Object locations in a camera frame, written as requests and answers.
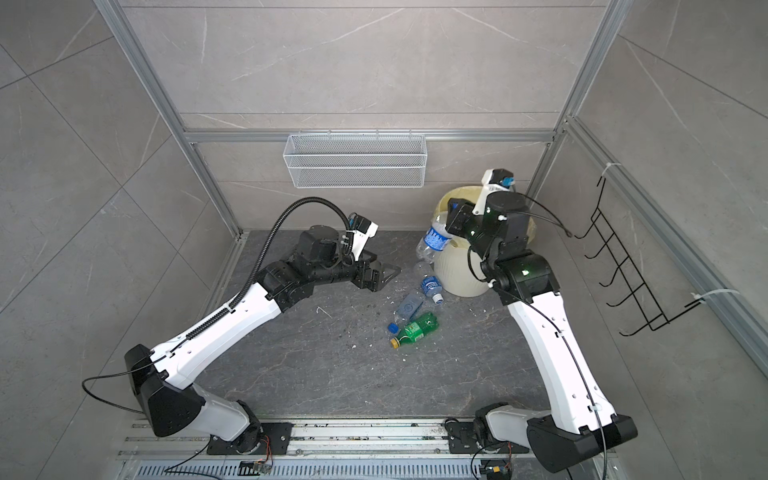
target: ventilation grille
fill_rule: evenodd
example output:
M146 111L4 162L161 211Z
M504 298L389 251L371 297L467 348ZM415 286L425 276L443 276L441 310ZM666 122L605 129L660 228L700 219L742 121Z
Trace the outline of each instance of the ventilation grille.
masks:
M480 475L479 463L475 462L475 474ZM163 470L174 465L173 461L144 460L137 470L135 480L155 480L170 477L195 478L196 472L216 475L223 479L246 478L238 476L240 460L200 460L191 461L175 468L181 473L164 473ZM279 460L275 461L272 472L262 475L273 480L296 480L312 478L316 480L345 480L360 478L472 478L467 458L398 458L376 460Z

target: wire mesh basket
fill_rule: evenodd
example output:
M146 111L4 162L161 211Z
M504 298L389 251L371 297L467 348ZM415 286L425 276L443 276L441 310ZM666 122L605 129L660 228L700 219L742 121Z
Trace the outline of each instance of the wire mesh basket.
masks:
M421 134L294 134L283 158L296 188L423 187Z

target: cable tie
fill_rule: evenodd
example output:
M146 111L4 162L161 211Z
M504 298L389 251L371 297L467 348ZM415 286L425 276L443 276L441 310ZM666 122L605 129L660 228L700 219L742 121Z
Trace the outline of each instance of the cable tie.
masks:
M611 167L613 167L614 165L621 165L621 164L614 164L614 163L611 163L611 162L608 162L608 163L606 163L606 164L605 164L605 168L603 169L603 173L602 173L602 174L600 174L600 176L601 176L601 177L605 177L605 172L607 172L607 171L608 171L608 169L609 169L609 168L611 168Z
M706 302L703 298L705 296L714 295L715 293L735 293L736 295L741 295L741 292L739 290L734 290L732 288L716 288L715 290L710 290L709 292L702 293L699 295L698 293L691 292L690 294L694 296L694 299L701 300L702 302Z

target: plastic bottle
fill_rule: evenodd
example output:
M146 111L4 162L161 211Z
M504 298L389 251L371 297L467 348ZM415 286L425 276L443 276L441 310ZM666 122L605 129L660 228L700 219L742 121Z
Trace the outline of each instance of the plastic bottle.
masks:
M392 322L389 324L389 326L387 326L387 329L390 331L390 333L397 335L397 333L400 331L400 325L411 323L413 321L414 315L419 310L419 307L422 305L422 303L424 303L423 296L416 292L409 293L395 311L395 314L398 318L396 320L397 323Z
M437 317L435 314L432 312L427 312L424 315L421 315L415 321L406 325L406 327L402 329L402 332L395 338L391 339L389 342L392 344L393 348L398 348L403 343L418 342L424 337L424 335L436 330L439 326L440 324L437 322Z
M435 254L445 247L445 243L453 238L453 235L445 229L445 221L448 219L448 212L442 211L432 219L432 226L424 234L424 237L416 246L416 256L421 260L433 263Z
M422 292L427 298L431 298L438 305L442 303L442 285L437 280L432 267L425 261L418 262L413 266L413 271L419 276Z

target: metal profile beam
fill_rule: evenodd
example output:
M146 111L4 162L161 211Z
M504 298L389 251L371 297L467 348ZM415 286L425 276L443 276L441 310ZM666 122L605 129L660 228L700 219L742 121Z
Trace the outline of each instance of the metal profile beam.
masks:
M568 135L584 149L600 170L609 163L618 163L578 118L567 118L564 125ZM699 294L719 288L733 288L626 169L609 168L605 171L605 177ZM765 319L741 295L721 293L708 296L707 305L768 377L768 329Z
M168 129L179 144L181 151L192 166L194 173L203 184L203 187L216 207L216 210L219 211L222 220L227 225L227 228L230 230L233 237L239 236L241 229L237 225L232 210L224 200L224 196L219 190L218 184L205 166L202 157L185 138L181 117L173 102L171 102L170 96L168 96L168 93L160 83L157 73L155 73L152 65L147 59L147 55L128 23L128 19L125 17L122 7L116 0L94 0L94 2L101 12L101 16L104 17L104 21L107 22L107 25L109 25L109 28L112 30L118 44L120 44L123 52L125 52L125 56L128 58L134 71L136 71L136 75L139 77L141 84L152 99L154 106L157 108L157 111L160 112L163 120L168 125Z
M603 19L600 22L598 32L594 36L592 45L587 52L587 57L584 59L584 64L578 72L576 82L574 82L571 93L565 101L563 111L560 113L557 126L554 129L558 132L554 136L554 143L549 145L542 154L541 160L536 167L536 171L531 178L531 183L528 184L529 196L536 198L541 186L544 184L544 180L547 178L549 170L554 163L554 157L557 155L558 151L560 151L560 146L563 141L563 123L566 118L574 117L581 109L581 105L584 103L587 93L589 93L594 78L597 77L600 66L603 65L605 56L611 48L622 22L624 22L624 18L627 17L627 13L632 6L632 1L633 0L611 0L611 3L605 8L605 15L603 15Z
M552 141L548 129L376 129L376 130L187 130L188 142L284 142L291 134L421 134L427 141Z

